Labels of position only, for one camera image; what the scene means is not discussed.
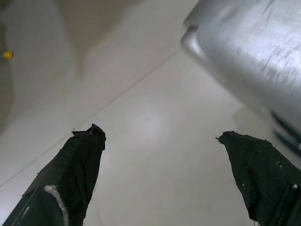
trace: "white floor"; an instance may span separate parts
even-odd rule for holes
[[[180,50],[197,0],[14,0],[1,12],[0,224],[71,136],[107,135],[87,226],[246,226],[225,130],[269,127]]]

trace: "yellow object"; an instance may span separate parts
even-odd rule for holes
[[[13,53],[13,52],[10,52],[10,51],[7,51],[7,52],[4,52],[4,53],[3,53],[3,57],[4,57],[5,59],[7,59],[7,60],[12,59],[13,56],[14,56],[14,53]]]

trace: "silver metal object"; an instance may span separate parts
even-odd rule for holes
[[[223,86],[301,134],[301,1],[202,0],[184,24],[182,46]]]

